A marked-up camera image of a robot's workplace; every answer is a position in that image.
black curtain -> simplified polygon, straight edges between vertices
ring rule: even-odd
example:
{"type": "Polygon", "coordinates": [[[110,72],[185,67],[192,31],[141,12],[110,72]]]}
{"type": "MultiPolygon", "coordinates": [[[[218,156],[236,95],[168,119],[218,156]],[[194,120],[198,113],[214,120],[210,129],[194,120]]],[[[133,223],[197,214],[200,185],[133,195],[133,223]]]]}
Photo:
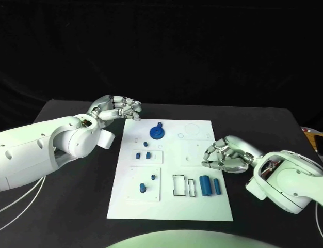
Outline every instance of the black curtain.
{"type": "Polygon", "coordinates": [[[30,124],[50,99],[106,94],[283,107],[323,131],[323,11],[220,1],[0,1],[0,131],[30,124]]]}

blue knob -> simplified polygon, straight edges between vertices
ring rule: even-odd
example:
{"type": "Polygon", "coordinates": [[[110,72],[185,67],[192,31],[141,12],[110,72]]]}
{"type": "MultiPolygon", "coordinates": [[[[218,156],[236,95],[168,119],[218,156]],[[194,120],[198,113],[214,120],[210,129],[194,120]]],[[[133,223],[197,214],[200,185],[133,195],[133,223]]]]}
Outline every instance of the blue knob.
{"type": "Polygon", "coordinates": [[[165,137],[165,130],[164,130],[164,124],[162,122],[158,123],[158,126],[151,129],[151,137],[158,140],[165,137]]]}
{"type": "Polygon", "coordinates": [[[145,193],[148,191],[146,185],[142,183],[141,185],[141,192],[145,193]]]}

black table surface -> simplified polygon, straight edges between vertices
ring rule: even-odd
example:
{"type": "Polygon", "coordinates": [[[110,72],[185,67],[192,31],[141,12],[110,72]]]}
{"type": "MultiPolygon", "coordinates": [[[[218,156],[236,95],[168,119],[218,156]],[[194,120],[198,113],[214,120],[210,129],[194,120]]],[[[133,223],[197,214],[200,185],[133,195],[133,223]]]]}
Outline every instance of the black table surface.
{"type": "MultiPolygon", "coordinates": [[[[35,122],[86,113],[92,102],[53,100],[35,122]]],[[[211,120],[216,138],[236,135],[265,152],[290,150],[321,163],[303,131],[288,109],[143,104],[145,119],[211,120]]],[[[47,176],[35,203],[15,223],[0,231],[0,247],[107,247],[155,231],[211,230],[262,240],[279,247],[323,247],[315,221],[315,202],[299,215],[286,212],[246,189],[253,171],[224,173],[234,221],[172,221],[107,219],[125,120],[107,127],[118,137],[110,150],[97,147],[84,159],[47,176]]],[[[0,208],[35,183],[0,192],[0,208]]],[[[31,194],[0,213],[0,227],[30,204],[31,194]]],[[[319,209],[323,228],[323,207],[319,209]]]]}

blue object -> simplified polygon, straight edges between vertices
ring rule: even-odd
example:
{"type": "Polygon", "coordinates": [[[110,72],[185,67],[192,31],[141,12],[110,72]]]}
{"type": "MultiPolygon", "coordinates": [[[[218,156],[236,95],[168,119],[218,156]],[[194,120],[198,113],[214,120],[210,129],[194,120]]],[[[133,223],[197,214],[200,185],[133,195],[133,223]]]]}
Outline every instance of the blue object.
{"type": "Polygon", "coordinates": [[[145,193],[148,191],[146,185],[142,183],[141,185],[141,192],[145,193]]]}
{"type": "Polygon", "coordinates": [[[158,126],[151,129],[149,134],[155,140],[162,139],[165,137],[165,130],[162,127],[164,127],[164,124],[162,122],[159,122],[158,126]]]}
{"type": "Polygon", "coordinates": [[[201,192],[203,196],[213,195],[213,185],[210,176],[201,176],[201,192]]]}
{"type": "Polygon", "coordinates": [[[216,184],[217,195],[221,195],[220,179],[218,178],[214,178],[214,184],[216,184]]]}

white cable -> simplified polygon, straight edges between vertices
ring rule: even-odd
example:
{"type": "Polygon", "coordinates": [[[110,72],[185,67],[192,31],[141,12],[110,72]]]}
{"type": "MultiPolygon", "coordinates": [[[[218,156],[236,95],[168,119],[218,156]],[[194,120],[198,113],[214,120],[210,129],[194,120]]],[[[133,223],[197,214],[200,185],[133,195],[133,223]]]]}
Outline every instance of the white cable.
{"type": "Polygon", "coordinates": [[[319,220],[318,220],[318,203],[316,203],[316,225],[318,225],[318,229],[319,229],[319,232],[322,234],[322,237],[323,237],[323,232],[322,232],[321,225],[319,225],[319,220]]]}
{"type": "Polygon", "coordinates": [[[9,205],[0,210],[0,212],[5,211],[9,207],[12,207],[12,206],[14,206],[14,205],[15,205],[15,204],[28,196],[28,194],[34,191],[34,189],[35,189],[37,186],[40,185],[43,179],[44,179],[44,178],[41,178],[41,180],[37,182],[35,186],[34,186],[34,187],[31,188],[31,190],[25,193],[25,195],[24,195],[12,204],[9,204],[9,205]]]}
{"type": "MultiPolygon", "coordinates": [[[[44,186],[44,182],[45,182],[45,178],[47,178],[47,176],[43,178],[43,183],[41,183],[41,188],[43,188],[43,186],[44,186]]],[[[37,195],[35,195],[35,197],[34,197],[34,199],[32,199],[32,201],[31,201],[31,203],[30,203],[30,205],[28,205],[28,207],[25,208],[25,210],[22,211],[22,213],[18,215],[18,217],[0,228],[0,231],[17,221],[17,219],[21,217],[21,215],[25,213],[25,211],[28,210],[28,208],[30,208],[30,206],[32,205],[32,203],[34,203],[34,201],[35,201],[35,199],[37,199],[37,197],[38,197],[38,194],[40,194],[40,192],[41,192],[41,188],[40,188],[40,190],[38,190],[38,193],[37,193],[37,195]]]]}

